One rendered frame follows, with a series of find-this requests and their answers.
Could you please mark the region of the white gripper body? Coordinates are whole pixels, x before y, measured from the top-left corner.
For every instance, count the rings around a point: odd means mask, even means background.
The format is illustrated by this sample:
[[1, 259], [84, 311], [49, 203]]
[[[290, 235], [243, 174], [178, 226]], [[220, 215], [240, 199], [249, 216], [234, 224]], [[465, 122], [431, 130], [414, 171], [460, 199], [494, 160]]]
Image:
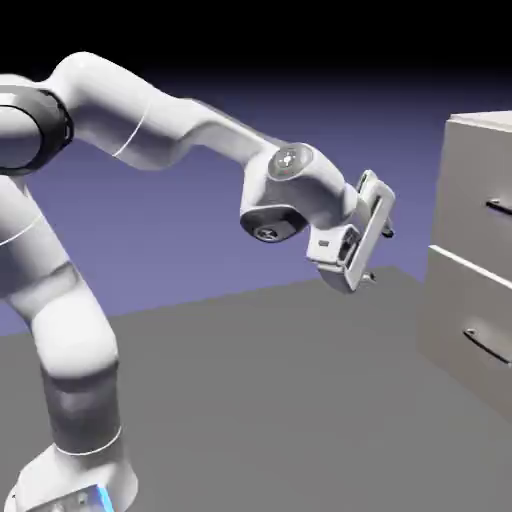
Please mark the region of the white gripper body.
[[350, 252], [344, 261], [344, 278], [348, 289], [354, 292], [366, 271], [369, 259], [382, 235], [381, 231], [390, 217], [395, 203], [393, 190], [372, 170], [365, 170], [359, 180], [357, 213], [365, 223], [360, 226], [358, 240], [353, 239]]

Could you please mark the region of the grey cabinet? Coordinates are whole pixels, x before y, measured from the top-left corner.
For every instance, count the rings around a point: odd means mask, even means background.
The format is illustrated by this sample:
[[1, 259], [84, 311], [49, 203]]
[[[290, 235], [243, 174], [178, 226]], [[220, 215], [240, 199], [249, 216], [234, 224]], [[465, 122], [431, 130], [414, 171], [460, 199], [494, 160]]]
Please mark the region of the grey cabinet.
[[446, 122], [417, 342], [512, 423], [512, 110]]

